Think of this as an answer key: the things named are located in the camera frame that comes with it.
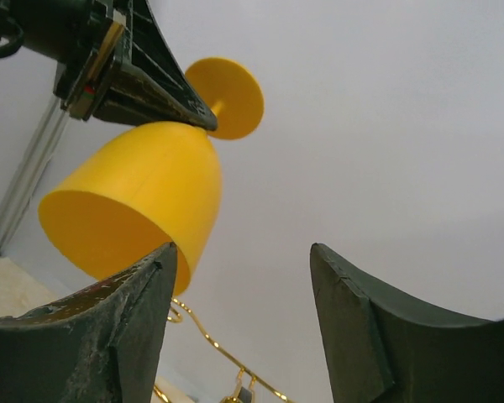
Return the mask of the yellow wine glass hung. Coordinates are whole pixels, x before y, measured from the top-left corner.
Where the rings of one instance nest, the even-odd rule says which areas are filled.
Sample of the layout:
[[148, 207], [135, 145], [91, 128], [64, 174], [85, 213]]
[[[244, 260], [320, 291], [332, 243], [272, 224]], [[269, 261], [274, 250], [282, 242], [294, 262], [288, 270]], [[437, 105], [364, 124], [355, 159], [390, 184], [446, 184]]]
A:
[[191, 283], [222, 200], [213, 140], [252, 133], [263, 117], [264, 98], [253, 74], [233, 60], [198, 60], [186, 78], [215, 114], [217, 129], [169, 121], [132, 128], [101, 147], [39, 204], [49, 241], [97, 280], [173, 243], [174, 294]]

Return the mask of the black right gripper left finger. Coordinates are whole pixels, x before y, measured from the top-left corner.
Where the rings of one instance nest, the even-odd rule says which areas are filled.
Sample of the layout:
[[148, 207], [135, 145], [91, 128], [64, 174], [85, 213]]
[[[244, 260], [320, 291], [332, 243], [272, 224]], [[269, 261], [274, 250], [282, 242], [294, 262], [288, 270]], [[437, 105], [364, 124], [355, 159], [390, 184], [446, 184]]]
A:
[[0, 317], [0, 402], [148, 402], [176, 281], [167, 243], [126, 270]]

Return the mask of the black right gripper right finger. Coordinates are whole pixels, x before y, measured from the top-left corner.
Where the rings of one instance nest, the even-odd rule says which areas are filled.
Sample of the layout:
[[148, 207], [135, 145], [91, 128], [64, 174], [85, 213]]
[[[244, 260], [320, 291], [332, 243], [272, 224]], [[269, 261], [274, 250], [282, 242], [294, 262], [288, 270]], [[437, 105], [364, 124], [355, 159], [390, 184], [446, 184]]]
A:
[[504, 319], [435, 306], [310, 250], [312, 288], [337, 402], [504, 402]]

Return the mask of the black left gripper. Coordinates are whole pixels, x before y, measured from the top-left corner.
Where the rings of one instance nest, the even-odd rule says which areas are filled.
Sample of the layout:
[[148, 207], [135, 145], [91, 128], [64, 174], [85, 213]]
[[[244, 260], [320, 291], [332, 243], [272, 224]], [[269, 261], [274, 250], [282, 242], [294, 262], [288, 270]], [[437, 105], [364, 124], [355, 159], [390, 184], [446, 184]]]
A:
[[145, 0], [0, 1], [0, 59], [22, 47], [58, 63], [53, 93], [72, 118], [218, 127]]

